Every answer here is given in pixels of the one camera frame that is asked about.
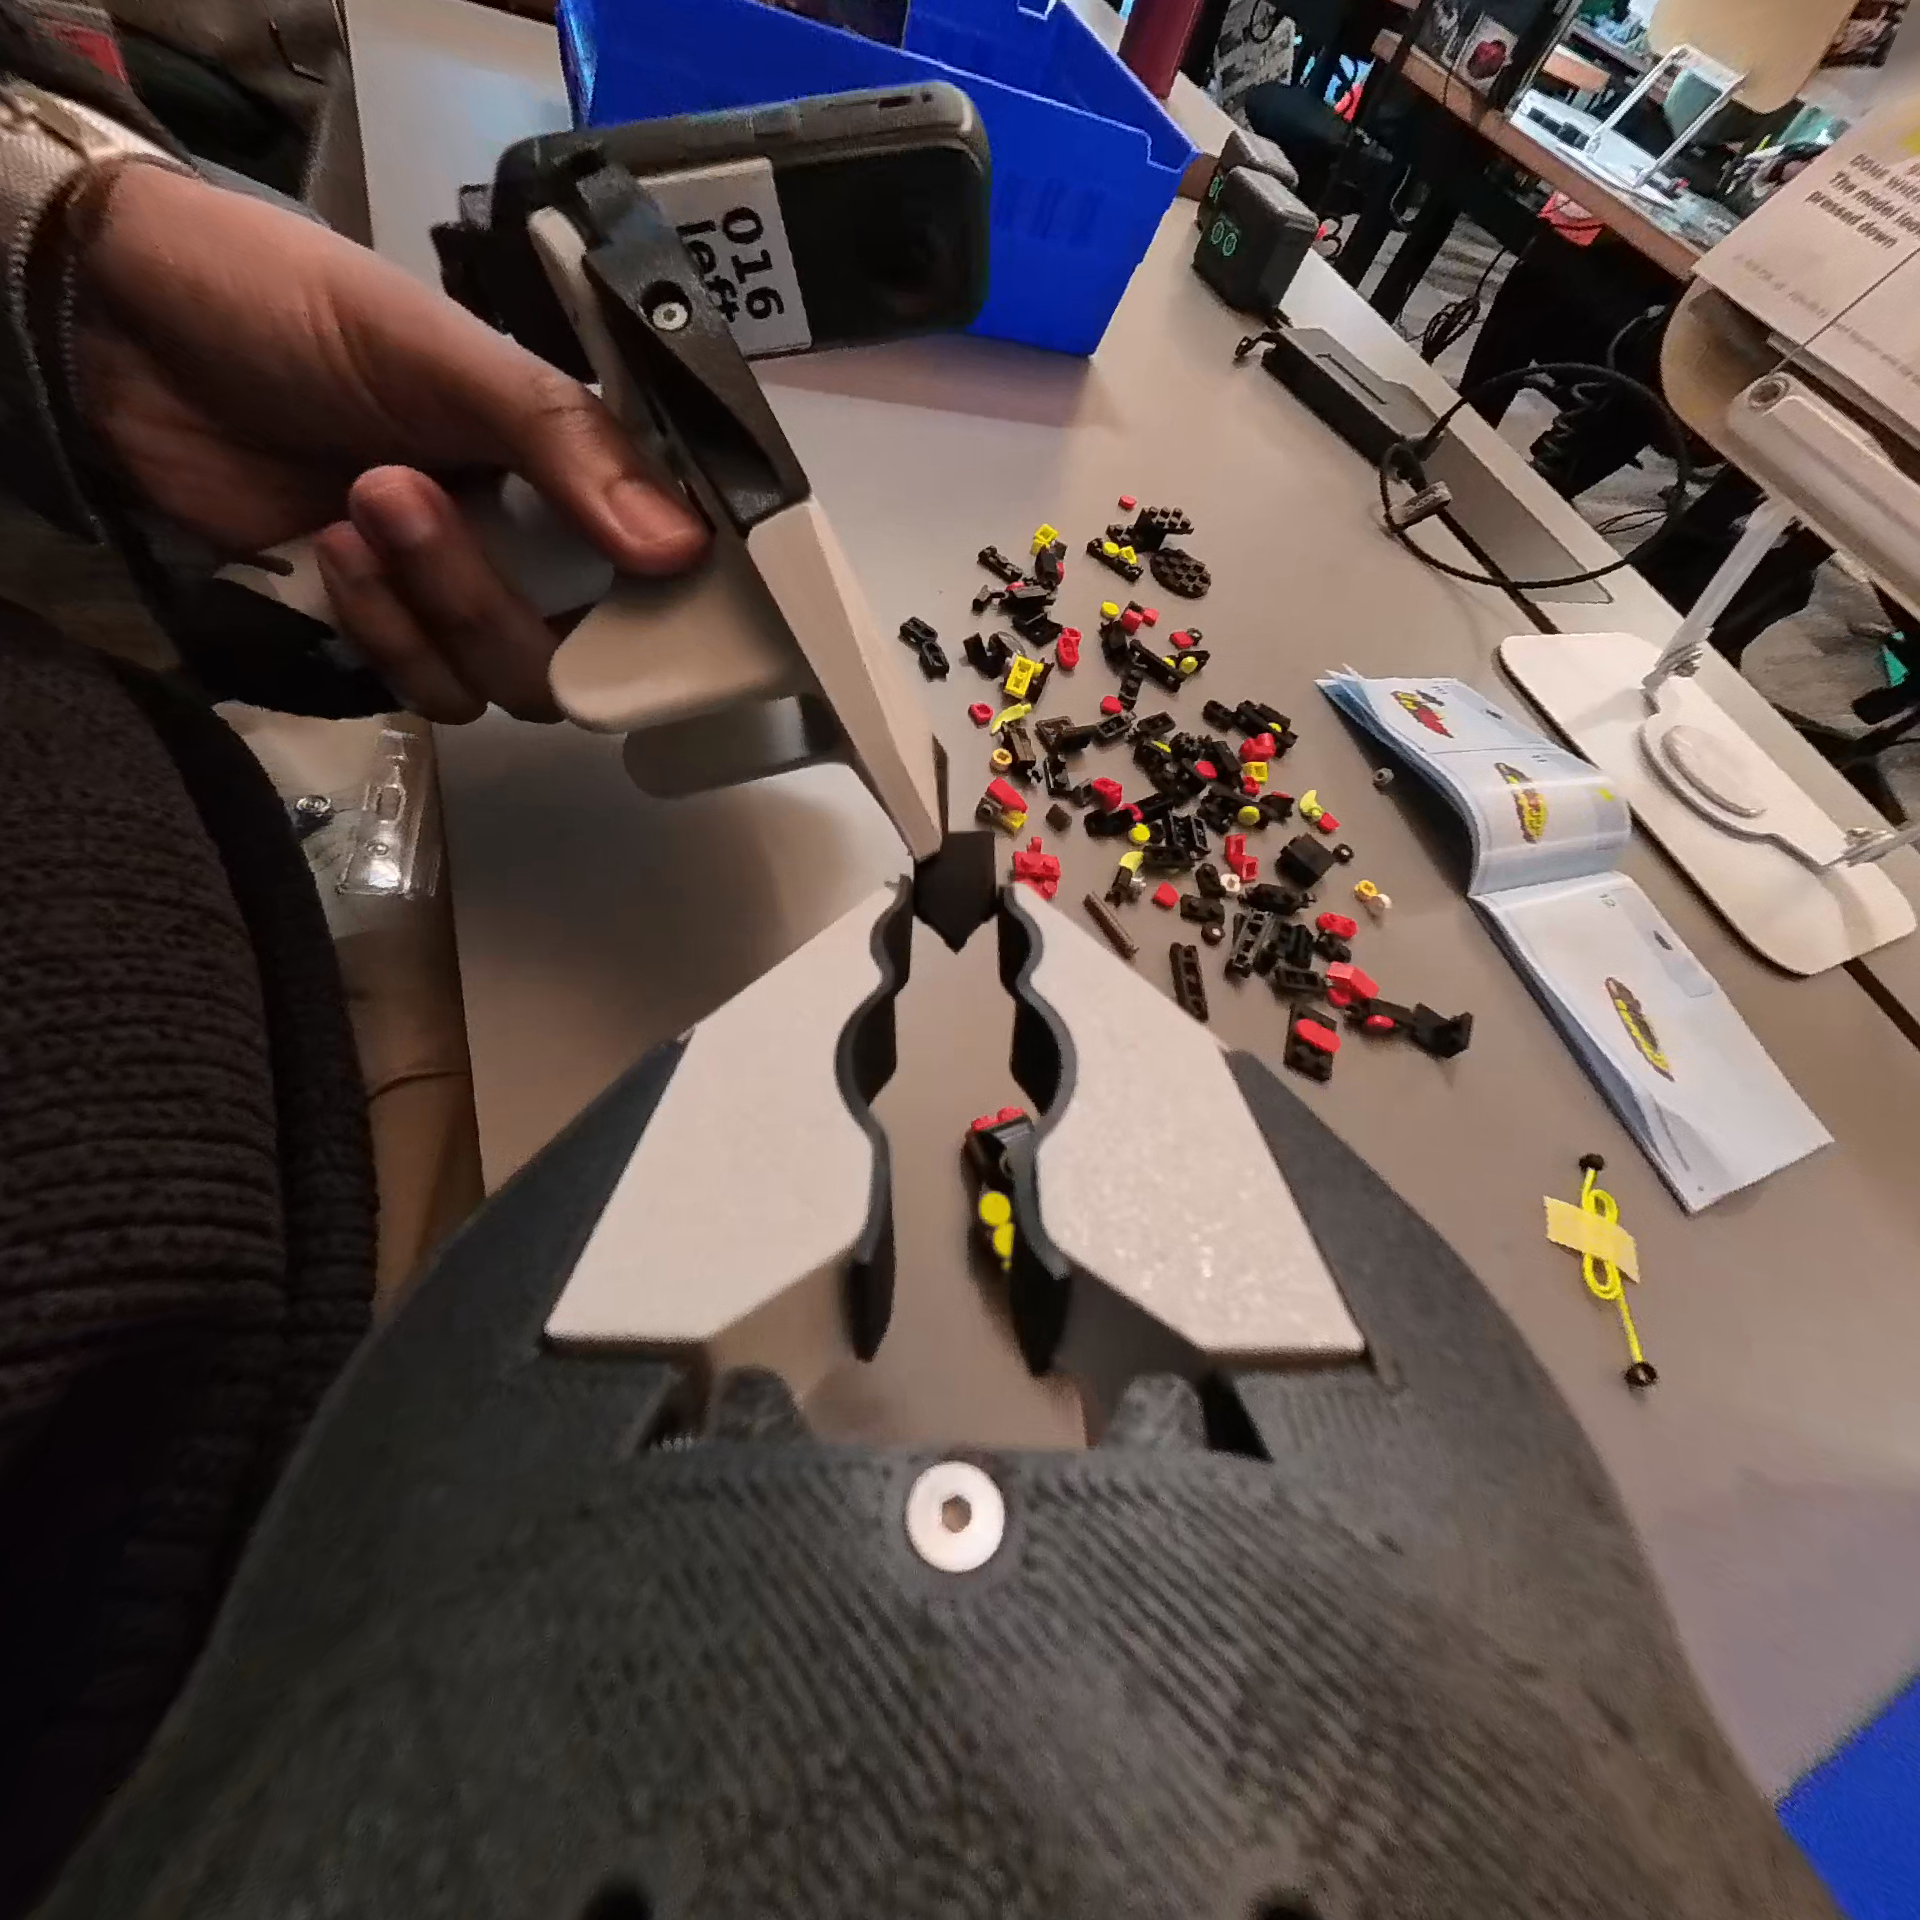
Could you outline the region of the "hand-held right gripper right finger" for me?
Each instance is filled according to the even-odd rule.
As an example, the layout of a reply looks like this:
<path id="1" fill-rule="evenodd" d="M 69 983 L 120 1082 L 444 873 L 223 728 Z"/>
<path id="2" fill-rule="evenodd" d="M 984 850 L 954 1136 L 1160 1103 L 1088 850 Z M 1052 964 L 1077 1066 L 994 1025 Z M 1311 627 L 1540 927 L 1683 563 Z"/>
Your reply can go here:
<path id="1" fill-rule="evenodd" d="M 1052 903 L 999 896 L 1013 1078 L 1010 1310 L 1036 1376 L 1334 1370 L 1365 1336 L 1233 1054 Z"/>

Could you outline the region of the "beige board with papers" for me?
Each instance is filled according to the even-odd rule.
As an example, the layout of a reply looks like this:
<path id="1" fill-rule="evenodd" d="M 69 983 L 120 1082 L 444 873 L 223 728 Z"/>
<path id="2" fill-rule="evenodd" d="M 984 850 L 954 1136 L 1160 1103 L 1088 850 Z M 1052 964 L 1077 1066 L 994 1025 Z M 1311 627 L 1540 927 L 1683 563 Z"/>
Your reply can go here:
<path id="1" fill-rule="evenodd" d="M 1678 420 L 1724 444 L 1727 401 L 1777 362 L 1918 444 L 1918 96 L 1848 129 L 1695 266 L 1661 346 Z"/>

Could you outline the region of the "black lego slope brick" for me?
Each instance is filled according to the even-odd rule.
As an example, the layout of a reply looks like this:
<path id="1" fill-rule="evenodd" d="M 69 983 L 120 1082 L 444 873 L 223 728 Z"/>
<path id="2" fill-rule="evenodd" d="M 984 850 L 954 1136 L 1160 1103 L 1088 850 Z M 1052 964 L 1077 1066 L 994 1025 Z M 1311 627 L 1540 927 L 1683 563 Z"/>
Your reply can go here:
<path id="1" fill-rule="evenodd" d="M 994 831 L 946 834 L 937 854 L 917 860 L 912 877 L 914 918 L 940 938 L 951 953 L 969 947 L 975 934 L 999 910 L 999 841 Z"/>

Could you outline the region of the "black flat device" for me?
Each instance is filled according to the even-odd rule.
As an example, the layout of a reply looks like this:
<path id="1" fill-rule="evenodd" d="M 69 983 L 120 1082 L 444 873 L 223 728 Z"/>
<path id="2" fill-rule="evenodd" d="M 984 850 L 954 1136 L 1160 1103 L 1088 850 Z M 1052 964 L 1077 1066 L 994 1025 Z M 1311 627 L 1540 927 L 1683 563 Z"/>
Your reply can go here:
<path id="1" fill-rule="evenodd" d="M 1291 392 L 1369 466 L 1382 466 L 1396 444 L 1419 455 L 1436 449 L 1436 416 L 1411 392 L 1361 362 L 1322 326 L 1285 326 L 1260 351 L 1260 374 Z"/>

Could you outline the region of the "wooden background desk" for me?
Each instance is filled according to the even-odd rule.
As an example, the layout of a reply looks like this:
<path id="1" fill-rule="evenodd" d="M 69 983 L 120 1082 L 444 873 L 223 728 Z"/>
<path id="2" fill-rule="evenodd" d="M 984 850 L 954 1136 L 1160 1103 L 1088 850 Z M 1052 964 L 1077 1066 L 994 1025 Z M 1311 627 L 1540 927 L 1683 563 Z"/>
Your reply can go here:
<path id="1" fill-rule="evenodd" d="M 1683 194 L 1678 199 L 1665 199 L 1596 176 L 1582 165 L 1582 155 L 1543 138 L 1543 129 L 1510 121 L 1505 113 L 1457 81 L 1423 51 L 1404 51 L 1397 31 L 1382 31 L 1371 54 L 1380 61 L 1397 58 L 1401 81 L 1446 118 L 1446 161 L 1434 161 L 1423 176 L 1432 188 L 1449 179 L 1446 194 L 1459 212 L 1470 208 L 1470 189 L 1500 161 L 1525 179 L 1547 188 L 1547 194 L 1570 199 L 1584 217 L 1619 235 L 1623 244 L 1678 278 L 1689 278 L 1695 263 L 1734 229 L 1731 212 L 1705 198 Z"/>

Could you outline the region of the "red yellow black lego model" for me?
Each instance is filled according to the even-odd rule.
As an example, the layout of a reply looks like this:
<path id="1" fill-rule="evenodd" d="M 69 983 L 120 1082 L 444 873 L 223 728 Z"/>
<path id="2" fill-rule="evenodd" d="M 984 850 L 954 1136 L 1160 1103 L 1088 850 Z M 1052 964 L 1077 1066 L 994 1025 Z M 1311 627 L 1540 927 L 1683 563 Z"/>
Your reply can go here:
<path id="1" fill-rule="evenodd" d="M 1013 1273 L 1019 1252 L 1013 1155 L 1032 1135 L 1036 1116 L 1025 1109 L 999 1109 L 975 1116 L 965 1136 L 978 1240 L 1003 1278 Z"/>

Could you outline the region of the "lego instruction booklet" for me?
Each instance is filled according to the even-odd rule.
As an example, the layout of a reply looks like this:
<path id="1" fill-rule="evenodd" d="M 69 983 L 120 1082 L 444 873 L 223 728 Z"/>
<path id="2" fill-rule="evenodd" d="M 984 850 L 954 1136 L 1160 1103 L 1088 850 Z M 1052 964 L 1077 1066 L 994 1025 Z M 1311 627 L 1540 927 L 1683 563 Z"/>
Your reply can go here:
<path id="1" fill-rule="evenodd" d="M 1466 900 L 1687 1213 L 1833 1144 L 1719 979 L 1619 873 L 1623 785 L 1459 679 L 1316 679 L 1462 819 Z"/>

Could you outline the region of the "black cube charger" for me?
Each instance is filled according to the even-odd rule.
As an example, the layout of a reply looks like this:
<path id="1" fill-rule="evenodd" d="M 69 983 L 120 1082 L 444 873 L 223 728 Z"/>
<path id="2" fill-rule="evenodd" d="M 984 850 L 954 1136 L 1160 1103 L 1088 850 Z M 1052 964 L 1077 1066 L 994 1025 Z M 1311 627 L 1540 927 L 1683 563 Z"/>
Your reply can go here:
<path id="1" fill-rule="evenodd" d="M 1281 325 L 1316 229 L 1291 158 L 1258 131 L 1233 131 L 1196 208 L 1191 273 L 1234 313 Z"/>

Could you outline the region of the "clear plastic parts bag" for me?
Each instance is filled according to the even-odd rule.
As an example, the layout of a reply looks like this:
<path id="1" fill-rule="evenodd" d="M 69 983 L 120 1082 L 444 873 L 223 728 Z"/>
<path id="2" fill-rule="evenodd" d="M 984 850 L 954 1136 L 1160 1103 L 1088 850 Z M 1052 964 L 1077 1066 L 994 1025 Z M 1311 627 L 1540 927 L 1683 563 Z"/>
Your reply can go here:
<path id="1" fill-rule="evenodd" d="M 385 727 L 354 791 L 300 791 L 280 804 L 325 896 L 426 903 L 439 890 L 439 770 L 433 740 Z"/>

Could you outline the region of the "pile of lego pieces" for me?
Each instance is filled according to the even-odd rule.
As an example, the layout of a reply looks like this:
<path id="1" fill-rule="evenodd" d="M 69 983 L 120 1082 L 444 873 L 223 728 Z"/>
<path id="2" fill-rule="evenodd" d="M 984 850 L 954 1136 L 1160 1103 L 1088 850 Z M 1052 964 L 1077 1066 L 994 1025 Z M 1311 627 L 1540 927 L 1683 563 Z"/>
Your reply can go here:
<path id="1" fill-rule="evenodd" d="M 1316 787 L 1285 785 L 1286 710 L 1205 687 L 1191 604 L 1211 569 L 1180 507 L 1118 501 L 1081 548 L 1057 522 L 984 541 L 958 638 L 904 617 L 928 687 L 965 666 L 980 794 L 968 823 L 1007 850 L 1007 878 L 1075 907 L 1123 967 L 1205 1025 L 1246 990 L 1281 1012 L 1285 1067 L 1334 1082 L 1346 1044 L 1470 1052 L 1474 1012 L 1389 993 L 1361 951 L 1390 900 L 1361 873 Z"/>

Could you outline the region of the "yellowish tape strip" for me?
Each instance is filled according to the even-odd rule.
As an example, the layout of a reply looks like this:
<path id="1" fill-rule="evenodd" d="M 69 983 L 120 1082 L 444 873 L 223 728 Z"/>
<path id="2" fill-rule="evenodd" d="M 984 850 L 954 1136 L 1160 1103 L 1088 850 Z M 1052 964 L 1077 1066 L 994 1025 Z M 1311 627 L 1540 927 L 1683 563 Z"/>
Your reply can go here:
<path id="1" fill-rule="evenodd" d="M 1544 1236 L 1553 1245 L 1575 1252 L 1582 1261 L 1593 1265 L 1596 1270 L 1610 1270 L 1618 1279 L 1640 1283 L 1640 1247 L 1612 1213 L 1612 1199 L 1596 1189 L 1593 1203 L 1608 1203 L 1608 1210 L 1589 1210 L 1575 1203 L 1562 1203 L 1554 1197 L 1544 1199 Z"/>

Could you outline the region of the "maroon bottle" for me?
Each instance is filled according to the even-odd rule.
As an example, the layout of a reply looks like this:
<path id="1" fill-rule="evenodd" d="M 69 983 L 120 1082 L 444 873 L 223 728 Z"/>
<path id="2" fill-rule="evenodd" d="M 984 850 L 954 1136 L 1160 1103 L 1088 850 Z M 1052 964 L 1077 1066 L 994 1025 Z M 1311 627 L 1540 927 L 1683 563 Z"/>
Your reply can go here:
<path id="1" fill-rule="evenodd" d="M 1205 7 L 1202 0 L 1136 0 L 1123 7 L 1118 58 L 1156 103 L 1166 103 L 1184 77 Z"/>

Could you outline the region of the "blue plastic bin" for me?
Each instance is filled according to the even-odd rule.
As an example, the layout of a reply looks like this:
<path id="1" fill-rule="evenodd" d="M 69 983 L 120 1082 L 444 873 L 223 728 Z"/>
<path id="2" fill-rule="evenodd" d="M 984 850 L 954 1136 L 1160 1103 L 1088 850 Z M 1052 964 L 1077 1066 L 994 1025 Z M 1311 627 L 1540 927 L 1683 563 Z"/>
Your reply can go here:
<path id="1" fill-rule="evenodd" d="M 1780 1799 L 1844 1918 L 1918 1918 L 1918 1676 Z"/>
<path id="2" fill-rule="evenodd" d="M 990 142 L 988 339 L 1090 358 L 1196 158 L 1131 72 L 1065 104 L 773 3 L 558 3 L 557 19 L 572 118 L 592 129 L 958 84 Z"/>
<path id="3" fill-rule="evenodd" d="M 1065 104 L 1128 79 L 1072 3 L 909 3 L 902 51 Z"/>

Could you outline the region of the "brown cardboard box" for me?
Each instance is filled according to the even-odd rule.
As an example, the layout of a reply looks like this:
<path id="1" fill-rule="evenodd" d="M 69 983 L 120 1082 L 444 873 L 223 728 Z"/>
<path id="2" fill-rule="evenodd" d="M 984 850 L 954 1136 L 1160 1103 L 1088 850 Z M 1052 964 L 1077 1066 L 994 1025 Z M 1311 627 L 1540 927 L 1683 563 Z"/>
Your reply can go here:
<path id="1" fill-rule="evenodd" d="M 450 883 L 422 900 L 338 900 L 334 951 L 372 1127 L 375 1321 L 389 1321 L 483 1203 Z"/>

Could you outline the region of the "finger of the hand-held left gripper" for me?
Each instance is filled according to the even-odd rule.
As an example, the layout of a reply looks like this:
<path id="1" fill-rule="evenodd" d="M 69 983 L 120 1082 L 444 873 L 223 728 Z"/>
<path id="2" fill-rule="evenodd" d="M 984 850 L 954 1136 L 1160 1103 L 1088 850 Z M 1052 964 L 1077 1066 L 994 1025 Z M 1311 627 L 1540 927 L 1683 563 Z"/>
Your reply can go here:
<path id="1" fill-rule="evenodd" d="M 946 841 L 944 747 L 828 509 L 804 497 L 752 527 L 744 545 L 847 740 L 852 767 L 909 856 L 934 860 Z"/>

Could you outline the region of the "person's left hand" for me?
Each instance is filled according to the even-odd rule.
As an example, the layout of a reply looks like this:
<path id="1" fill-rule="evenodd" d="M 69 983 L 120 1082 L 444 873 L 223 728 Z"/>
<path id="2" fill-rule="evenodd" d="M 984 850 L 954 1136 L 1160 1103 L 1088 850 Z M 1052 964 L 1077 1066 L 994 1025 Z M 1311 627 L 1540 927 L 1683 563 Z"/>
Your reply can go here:
<path id="1" fill-rule="evenodd" d="M 71 235 L 83 422 L 134 503 L 227 558 L 313 539 L 354 652 L 401 710 L 558 722 L 558 638 L 449 477 L 527 481 L 617 573 L 708 531 L 582 384 L 286 207 L 127 161 Z"/>

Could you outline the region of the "white desk stand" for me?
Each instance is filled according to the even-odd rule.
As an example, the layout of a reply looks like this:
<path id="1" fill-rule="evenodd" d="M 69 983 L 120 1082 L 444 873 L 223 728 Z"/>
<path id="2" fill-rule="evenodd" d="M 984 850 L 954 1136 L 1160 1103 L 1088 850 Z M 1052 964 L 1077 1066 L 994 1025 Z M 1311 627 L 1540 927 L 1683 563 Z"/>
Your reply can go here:
<path id="1" fill-rule="evenodd" d="M 1800 522 L 1918 596 L 1918 481 L 1839 399 L 1777 371 L 1724 416 L 1761 509 L 1661 649 L 1630 634 L 1510 638 L 1505 676 L 1593 761 L 1638 823 L 1766 964 L 1815 976 L 1918 934 L 1885 864 L 1918 831 L 1839 828 L 1701 684 L 1708 638 L 1764 553 Z"/>

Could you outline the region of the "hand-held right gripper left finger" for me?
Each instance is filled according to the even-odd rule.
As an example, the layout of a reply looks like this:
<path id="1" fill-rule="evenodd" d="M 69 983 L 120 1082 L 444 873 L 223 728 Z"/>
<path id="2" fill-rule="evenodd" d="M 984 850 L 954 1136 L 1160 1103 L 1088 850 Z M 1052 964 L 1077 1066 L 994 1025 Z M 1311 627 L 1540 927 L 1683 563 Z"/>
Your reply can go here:
<path id="1" fill-rule="evenodd" d="M 557 1350 L 840 1370 L 891 1322 L 891 1148 L 912 883 L 704 1020 L 547 1321 Z"/>

